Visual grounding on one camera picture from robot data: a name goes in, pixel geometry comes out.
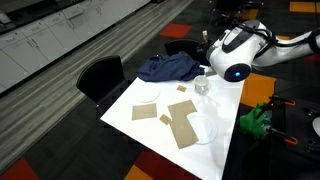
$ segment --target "chair backrest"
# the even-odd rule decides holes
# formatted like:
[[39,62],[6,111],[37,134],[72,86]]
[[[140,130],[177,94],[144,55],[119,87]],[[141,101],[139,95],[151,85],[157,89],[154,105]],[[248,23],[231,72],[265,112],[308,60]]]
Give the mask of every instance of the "chair backrest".
[[99,103],[123,81],[126,79],[123,75],[121,58],[109,56],[88,65],[78,79],[77,88]]
[[167,41],[164,47],[169,56],[179,53],[179,51],[184,51],[192,57],[192,59],[200,62],[202,65],[209,65],[205,53],[197,52],[197,48],[200,46],[201,42],[194,39],[176,39],[172,41]]
[[221,11],[238,11],[243,0],[216,0],[216,9]]

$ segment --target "white table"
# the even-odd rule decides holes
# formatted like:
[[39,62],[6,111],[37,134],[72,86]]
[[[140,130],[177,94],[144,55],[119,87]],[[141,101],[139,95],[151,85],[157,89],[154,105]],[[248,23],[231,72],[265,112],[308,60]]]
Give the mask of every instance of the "white table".
[[[168,160],[186,169],[201,179],[220,180],[222,178],[232,131],[237,115],[243,81],[229,83],[218,75],[210,76],[210,92],[200,97],[194,93],[193,81],[146,83],[137,78],[121,95],[113,106],[102,116],[101,120],[122,131],[141,144],[152,149]],[[186,92],[177,91],[178,85],[187,87]],[[131,120],[132,106],[140,103],[137,93],[160,88],[157,99],[157,118]],[[169,117],[168,105],[192,100],[198,112],[211,117],[218,126],[217,136],[205,145],[193,144],[179,149],[169,125],[162,123],[162,114]]]

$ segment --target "green object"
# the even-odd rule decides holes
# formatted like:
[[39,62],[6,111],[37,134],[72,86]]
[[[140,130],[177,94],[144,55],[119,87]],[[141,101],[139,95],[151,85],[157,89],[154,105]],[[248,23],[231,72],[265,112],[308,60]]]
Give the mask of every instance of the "green object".
[[258,139],[267,134],[265,129],[270,127],[272,111],[267,110],[259,118],[255,119],[265,106],[267,106],[267,104],[258,103],[256,108],[252,109],[249,114],[240,117],[239,123],[242,133],[251,134]]

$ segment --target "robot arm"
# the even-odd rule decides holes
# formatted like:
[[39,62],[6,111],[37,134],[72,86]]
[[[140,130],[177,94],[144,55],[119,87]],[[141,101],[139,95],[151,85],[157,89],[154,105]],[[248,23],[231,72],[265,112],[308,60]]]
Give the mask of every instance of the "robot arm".
[[270,66],[320,53],[320,29],[295,39],[277,39],[258,20],[246,21],[224,34],[207,50],[213,69],[229,82],[244,80],[253,67]]

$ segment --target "cardboard piece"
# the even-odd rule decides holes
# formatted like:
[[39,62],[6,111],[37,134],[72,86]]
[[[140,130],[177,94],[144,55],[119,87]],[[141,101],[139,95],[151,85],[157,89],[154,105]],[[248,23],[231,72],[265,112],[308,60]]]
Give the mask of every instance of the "cardboard piece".
[[197,112],[191,100],[168,106],[172,122],[169,124],[179,149],[199,141],[187,115]]
[[184,86],[181,86],[179,85],[178,88],[177,88],[178,91],[181,91],[181,92],[186,92],[187,88],[184,87]]
[[162,121],[165,125],[168,125],[172,120],[167,115],[162,114],[160,121]]
[[157,105],[147,104],[132,107],[132,120],[157,117]]

